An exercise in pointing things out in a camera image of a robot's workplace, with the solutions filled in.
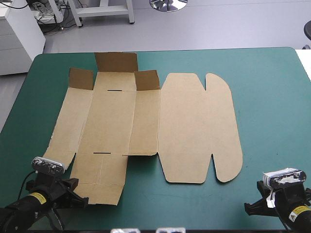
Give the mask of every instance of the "white shelf frame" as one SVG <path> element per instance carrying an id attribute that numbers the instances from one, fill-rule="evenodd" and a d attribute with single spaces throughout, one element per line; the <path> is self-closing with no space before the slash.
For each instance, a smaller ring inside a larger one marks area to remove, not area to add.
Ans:
<path id="1" fill-rule="evenodd" d="M 132 0 L 126 0 L 126 5 L 108 6 L 109 0 L 101 0 L 98 7 L 76 8 L 73 0 L 68 0 L 72 15 L 78 27 L 82 26 L 80 17 L 129 15 L 130 23 L 134 23 Z"/>

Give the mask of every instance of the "cabinet drawer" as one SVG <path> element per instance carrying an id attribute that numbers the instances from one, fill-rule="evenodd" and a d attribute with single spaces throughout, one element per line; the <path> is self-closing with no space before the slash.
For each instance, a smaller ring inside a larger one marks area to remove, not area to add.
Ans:
<path id="1" fill-rule="evenodd" d="M 0 35 L 0 50 L 22 48 L 22 44 L 15 34 Z"/>
<path id="2" fill-rule="evenodd" d="M 0 75 L 28 72 L 32 60 L 24 48 L 0 50 Z"/>
<path id="3" fill-rule="evenodd" d="M 0 20 L 0 35 L 8 35 L 8 34 L 14 34 L 14 31 L 11 28 L 8 21 L 2 19 Z"/>

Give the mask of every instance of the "black chair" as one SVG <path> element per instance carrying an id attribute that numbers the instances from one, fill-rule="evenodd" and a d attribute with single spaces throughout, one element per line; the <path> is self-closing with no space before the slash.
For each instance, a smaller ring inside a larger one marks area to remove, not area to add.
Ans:
<path id="1" fill-rule="evenodd" d="M 304 28 L 304 31 L 305 31 L 306 37 L 307 37 L 309 40 L 311 40 L 311 21 L 309 21 L 308 23 L 306 23 L 305 28 Z M 309 46 L 309 45 L 305 45 L 302 49 L 303 49 L 303 50 L 309 50 L 309 49 L 310 49 L 310 46 Z"/>

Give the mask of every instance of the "white cabinet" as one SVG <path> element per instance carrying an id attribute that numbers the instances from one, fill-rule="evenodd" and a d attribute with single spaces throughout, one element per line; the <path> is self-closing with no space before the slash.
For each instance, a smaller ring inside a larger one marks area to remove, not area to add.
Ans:
<path id="1" fill-rule="evenodd" d="M 21 7 L 27 3 L 13 0 L 6 4 Z M 0 75 L 28 72 L 44 44 L 45 37 L 29 7 L 13 9 L 0 4 Z"/>

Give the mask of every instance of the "white table leg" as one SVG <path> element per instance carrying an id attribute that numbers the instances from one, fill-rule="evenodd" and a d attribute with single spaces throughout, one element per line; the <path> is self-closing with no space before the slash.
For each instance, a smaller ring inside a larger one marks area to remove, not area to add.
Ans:
<path id="1" fill-rule="evenodd" d="M 127 5 L 128 17 L 130 19 L 130 23 L 135 23 L 132 0 L 126 0 L 126 5 Z"/>
<path id="2" fill-rule="evenodd" d="M 70 6 L 70 8 L 71 8 L 71 12 L 72 12 L 74 21 L 76 22 L 76 24 L 77 24 L 78 27 L 81 27 L 81 26 L 82 26 L 82 23 L 81 23 L 81 21 L 80 21 L 80 19 L 79 19 L 79 16 L 78 16 L 78 14 L 77 14 L 76 6 L 75 6 L 73 0 L 68 0 L 68 2 L 69 2 L 69 6 Z"/>

